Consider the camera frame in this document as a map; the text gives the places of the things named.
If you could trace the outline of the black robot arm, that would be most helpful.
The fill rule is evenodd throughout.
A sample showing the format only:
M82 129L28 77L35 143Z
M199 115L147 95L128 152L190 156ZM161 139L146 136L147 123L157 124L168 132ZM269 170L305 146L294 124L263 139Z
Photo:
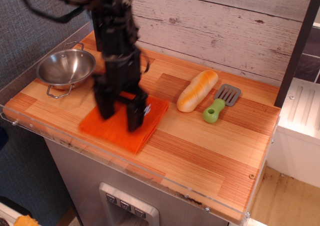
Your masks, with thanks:
M94 96L104 119L115 113L115 102L126 104L127 127L133 132L144 120L147 93L140 88L141 51L131 0L63 0L90 11L96 48L105 61L105 73L95 74Z

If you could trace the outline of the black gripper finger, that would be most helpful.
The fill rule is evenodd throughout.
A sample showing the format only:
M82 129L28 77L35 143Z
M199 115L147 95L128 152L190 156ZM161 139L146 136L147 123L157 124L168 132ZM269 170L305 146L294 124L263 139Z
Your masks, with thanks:
M144 121L146 108L146 99L132 100L126 108L127 111L127 124L130 132L138 129Z
M94 89L94 97L98 110L103 119L112 117L115 113L115 98L109 89Z

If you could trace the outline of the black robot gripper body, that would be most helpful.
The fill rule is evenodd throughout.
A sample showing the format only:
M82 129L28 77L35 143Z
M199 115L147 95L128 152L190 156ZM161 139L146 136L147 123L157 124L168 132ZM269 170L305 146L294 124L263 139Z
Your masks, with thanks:
M134 50L122 57L105 59L105 73L94 74L94 89L109 89L115 101L129 104L132 100L120 95L127 92L134 95L134 99L147 99L147 93L139 86L141 79L141 51Z

